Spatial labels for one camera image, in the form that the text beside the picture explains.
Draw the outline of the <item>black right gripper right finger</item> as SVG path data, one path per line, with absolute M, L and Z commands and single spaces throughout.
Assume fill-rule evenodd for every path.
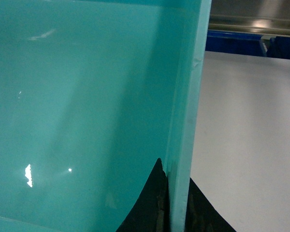
M 215 210 L 195 182 L 189 180 L 186 232 L 233 232 L 235 229 Z

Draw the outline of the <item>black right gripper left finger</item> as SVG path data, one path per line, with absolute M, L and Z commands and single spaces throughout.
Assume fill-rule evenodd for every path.
M 136 203 L 118 227 L 118 232 L 168 232 L 170 203 L 168 178 L 157 159 Z

